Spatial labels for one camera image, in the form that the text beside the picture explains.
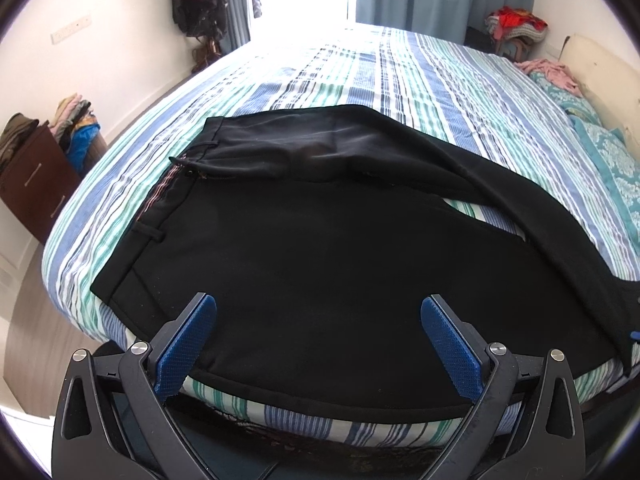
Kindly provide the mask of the pink garment on bed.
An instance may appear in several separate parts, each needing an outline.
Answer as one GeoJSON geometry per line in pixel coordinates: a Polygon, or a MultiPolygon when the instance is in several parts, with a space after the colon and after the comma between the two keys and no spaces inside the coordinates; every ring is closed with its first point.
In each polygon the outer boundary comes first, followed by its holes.
{"type": "Polygon", "coordinates": [[[534,60],[515,62],[514,65],[526,75],[539,72],[544,75],[550,84],[558,87],[573,96],[582,96],[577,80],[570,69],[561,63],[547,60],[546,58],[535,58],[534,60]]]}

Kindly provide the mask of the dark hanging coats and bags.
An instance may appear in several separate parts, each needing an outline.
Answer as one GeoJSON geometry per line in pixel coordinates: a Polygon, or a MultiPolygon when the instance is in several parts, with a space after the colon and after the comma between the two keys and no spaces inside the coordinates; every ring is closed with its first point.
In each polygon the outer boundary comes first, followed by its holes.
{"type": "Polygon", "coordinates": [[[223,55],[221,41],[228,32],[227,0],[171,0],[174,23],[184,36],[198,40],[192,50],[192,73],[211,66],[223,55]]]}

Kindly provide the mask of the striped blue green bed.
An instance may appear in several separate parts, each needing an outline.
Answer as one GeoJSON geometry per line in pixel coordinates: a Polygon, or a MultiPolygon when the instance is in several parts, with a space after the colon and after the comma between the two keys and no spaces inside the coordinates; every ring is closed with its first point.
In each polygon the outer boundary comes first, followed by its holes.
{"type": "Polygon", "coordinates": [[[210,116],[359,104],[533,180],[579,222],[625,282],[639,235],[625,226],[567,115],[505,58],[372,25],[283,52],[247,44],[162,99],[82,180],[42,257],[44,287],[82,332],[121,347],[134,334],[90,286],[149,192],[210,116]]]}

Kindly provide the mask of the black pants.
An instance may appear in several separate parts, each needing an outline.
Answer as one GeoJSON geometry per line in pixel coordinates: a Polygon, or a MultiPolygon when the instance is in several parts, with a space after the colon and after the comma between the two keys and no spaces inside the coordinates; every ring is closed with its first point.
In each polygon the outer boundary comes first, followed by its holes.
{"type": "Polygon", "coordinates": [[[207,119],[91,289],[143,339],[213,296],[195,380],[351,422],[468,408],[422,330],[428,296],[575,375],[629,363],[639,326],[638,285],[540,186],[360,105],[207,119]]]}

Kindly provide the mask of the red clothes pile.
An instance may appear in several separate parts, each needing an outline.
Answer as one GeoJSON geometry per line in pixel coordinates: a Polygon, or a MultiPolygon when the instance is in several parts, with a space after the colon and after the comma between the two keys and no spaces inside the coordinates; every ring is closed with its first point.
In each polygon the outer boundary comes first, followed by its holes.
{"type": "Polygon", "coordinates": [[[496,53],[511,60],[527,58],[530,49],[548,34],[548,24],[524,9],[503,6],[485,18],[485,26],[496,53]]]}

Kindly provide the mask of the white wall switch plate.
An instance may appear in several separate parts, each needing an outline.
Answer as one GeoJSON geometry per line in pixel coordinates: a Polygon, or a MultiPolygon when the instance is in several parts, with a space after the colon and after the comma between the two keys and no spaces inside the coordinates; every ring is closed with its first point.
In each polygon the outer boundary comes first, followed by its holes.
{"type": "Polygon", "coordinates": [[[87,28],[90,24],[90,18],[80,18],[73,23],[63,26],[55,32],[52,32],[52,34],[50,35],[51,44],[60,44],[62,41],[87,28]]]}

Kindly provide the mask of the teal floral pillow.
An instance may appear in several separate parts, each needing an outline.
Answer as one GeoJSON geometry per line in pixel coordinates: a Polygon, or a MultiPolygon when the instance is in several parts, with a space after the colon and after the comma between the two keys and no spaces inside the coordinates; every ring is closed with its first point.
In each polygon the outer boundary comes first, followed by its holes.
{"type": "Polygon", "coordinates": [[[627,229],[639,235],[639,163],[617,130],[570,116],[582,147],[603,179],[627,229]]]}

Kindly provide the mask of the colourful clothes pile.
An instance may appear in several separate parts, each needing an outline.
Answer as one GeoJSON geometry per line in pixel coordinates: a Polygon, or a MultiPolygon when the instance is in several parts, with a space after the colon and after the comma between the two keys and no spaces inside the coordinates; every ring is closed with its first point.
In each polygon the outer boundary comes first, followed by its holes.
{"type": "Polygon", "coordinates": [[[49,127],[70,166],[82,178],[106,153],[107,145],[92,104],[79,93],[58,103],[49,127]]]}

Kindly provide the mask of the olive cloth on dresser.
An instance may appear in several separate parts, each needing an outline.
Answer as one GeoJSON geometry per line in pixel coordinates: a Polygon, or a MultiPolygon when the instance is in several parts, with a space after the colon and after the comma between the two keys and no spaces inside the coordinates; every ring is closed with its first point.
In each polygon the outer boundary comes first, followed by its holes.
{"type": "Polygon", "coordinates": [[[6,169],[6,166],[9,165],[9,162],[15,153],[20,149],[28,137],[35,132],[38,126],[38,119],[28,118],[22,113],[16,113],[9,119],[1,133],[1,170],[6,169]]]}

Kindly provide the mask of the cream padded headboard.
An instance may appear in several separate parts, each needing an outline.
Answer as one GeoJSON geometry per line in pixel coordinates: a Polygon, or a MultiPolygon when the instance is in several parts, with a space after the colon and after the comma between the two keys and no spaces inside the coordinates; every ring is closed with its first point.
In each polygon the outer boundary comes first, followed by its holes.
{"type": "Polygon", "coordinates": [[[639,73],[617,55],[582,35],[565,39],[560,62],[577,79],[580,90],[609,129],[628,139],[639,136],[639,73]]]}

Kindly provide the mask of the striped left curtain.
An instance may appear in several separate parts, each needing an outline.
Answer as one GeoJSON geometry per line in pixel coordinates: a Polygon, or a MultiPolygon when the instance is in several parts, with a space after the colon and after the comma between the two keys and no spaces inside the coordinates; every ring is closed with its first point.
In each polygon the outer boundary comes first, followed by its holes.
{"type": "Polygon", "coordinates": [[[227,51],[232,52],[250,41],[247,0],[227,0],[227,51]]]}

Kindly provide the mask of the dark brown dresser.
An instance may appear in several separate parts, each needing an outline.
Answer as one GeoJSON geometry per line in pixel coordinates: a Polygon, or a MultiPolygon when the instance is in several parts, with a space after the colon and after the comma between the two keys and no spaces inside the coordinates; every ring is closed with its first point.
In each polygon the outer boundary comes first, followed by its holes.
{"type": "Polygon", "coordinates": [[[48,124],[44,124],[2,171],[1,199],[24,228],[44,245],[80,181],[48,124]]]}

